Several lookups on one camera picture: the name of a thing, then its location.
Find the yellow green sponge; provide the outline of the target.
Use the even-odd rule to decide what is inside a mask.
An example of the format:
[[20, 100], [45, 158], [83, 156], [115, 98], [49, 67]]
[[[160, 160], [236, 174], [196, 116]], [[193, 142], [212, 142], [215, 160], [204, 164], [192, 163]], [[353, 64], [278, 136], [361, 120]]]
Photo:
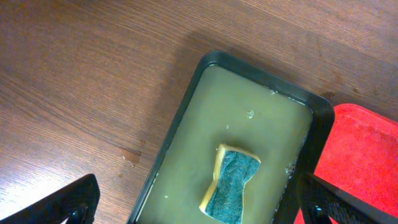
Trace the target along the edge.
[[199, 209], [206, 216], [227, 224], [241, 224], [244, 189], [259, 170], [258, 156], [243, 149], [220, 144], [216, 148], [213, 180]]

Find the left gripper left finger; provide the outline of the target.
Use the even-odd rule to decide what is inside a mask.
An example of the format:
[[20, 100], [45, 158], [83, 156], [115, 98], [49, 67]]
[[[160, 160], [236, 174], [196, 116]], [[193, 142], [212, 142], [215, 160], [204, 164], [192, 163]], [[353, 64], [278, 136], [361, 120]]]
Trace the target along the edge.
[[1, 223], [92, 224], [100, 199], [94, 174], [87, 174], [42, 200], [1, 220]]

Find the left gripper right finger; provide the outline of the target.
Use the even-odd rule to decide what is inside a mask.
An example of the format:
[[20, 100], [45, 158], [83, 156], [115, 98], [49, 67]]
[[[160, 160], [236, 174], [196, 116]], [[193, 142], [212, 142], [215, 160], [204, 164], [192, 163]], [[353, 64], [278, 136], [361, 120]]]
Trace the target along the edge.
[[298, 202], [305, 224], [397, 224], [397, 218], [309, 173], [302, 173]]

